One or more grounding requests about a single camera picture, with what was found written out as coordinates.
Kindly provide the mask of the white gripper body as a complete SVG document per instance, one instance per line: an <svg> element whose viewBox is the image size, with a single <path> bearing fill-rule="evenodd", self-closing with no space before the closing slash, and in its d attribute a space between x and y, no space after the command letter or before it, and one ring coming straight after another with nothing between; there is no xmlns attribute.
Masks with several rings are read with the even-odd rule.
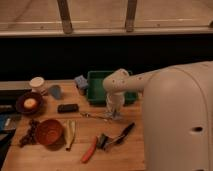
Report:
<svg viewBox="0 0 213 171"><path fill-rule="evenodd" d="M123 93L108 93L106 96L107 110L110 113L119 113L125 103Z"/></svg>

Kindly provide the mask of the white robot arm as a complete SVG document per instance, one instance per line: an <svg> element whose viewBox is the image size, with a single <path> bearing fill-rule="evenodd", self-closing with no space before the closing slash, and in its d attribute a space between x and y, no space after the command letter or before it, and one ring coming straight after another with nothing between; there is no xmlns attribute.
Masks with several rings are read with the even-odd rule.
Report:
<svg viewBox="0 0 213 171"><path fill-rule="evenodd" d="M130 75L125 69L118 69L103 80L106 91L106 106L109 113L119 113L124 105L126 92L141 92L154 71Z"/></svg>

